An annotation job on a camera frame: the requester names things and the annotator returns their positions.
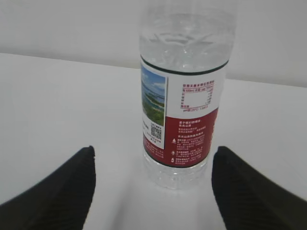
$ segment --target water bottle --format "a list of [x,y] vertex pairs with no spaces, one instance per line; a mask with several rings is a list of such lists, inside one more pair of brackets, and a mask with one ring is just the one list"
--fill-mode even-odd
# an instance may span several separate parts
[[236,0],[146,0],[140,52],[144,161],[171,189],[201,179],[233,48]]

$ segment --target nutrition facts table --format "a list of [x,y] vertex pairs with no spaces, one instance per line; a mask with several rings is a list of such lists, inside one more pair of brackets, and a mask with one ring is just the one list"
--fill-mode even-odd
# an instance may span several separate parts
[[185,112],[208,108],[211,102],[213,88],[213,80],[200,84],[184,84],[182,86],[181,108]]

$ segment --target water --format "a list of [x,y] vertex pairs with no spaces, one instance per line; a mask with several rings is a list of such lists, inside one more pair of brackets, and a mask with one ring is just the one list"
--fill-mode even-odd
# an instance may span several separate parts
[[[216,9],[208,9],[204,15],[177,13],[149,19],[140,36],[141,55],[147,62],[164,69],[211,70],[229,60],[235,27],[235,16]],[[206,166],[205,159],[190,168],[170,168],[143,152],[152,179],[171,189],[196,184]]]

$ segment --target white label section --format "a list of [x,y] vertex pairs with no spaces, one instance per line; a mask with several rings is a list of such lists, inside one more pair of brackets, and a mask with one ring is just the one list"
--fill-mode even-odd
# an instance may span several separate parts
[[165,77],[166,116],[194,119],[203,117],[219,107],[225,67],[204,75],[186,76],[162,72],[144,62],[142,65],[149,72]]
[[142,66],[143,134],[164,149],[167,77]]

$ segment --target ridged bottle bottom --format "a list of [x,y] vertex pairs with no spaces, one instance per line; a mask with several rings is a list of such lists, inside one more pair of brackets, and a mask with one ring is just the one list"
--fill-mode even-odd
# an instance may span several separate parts
[[161,187],[188,189],[196,186],[204,178],[207,158],[189,168],[172,168],[162,165],[148,156],[143,149],[144,164],[149,177]]

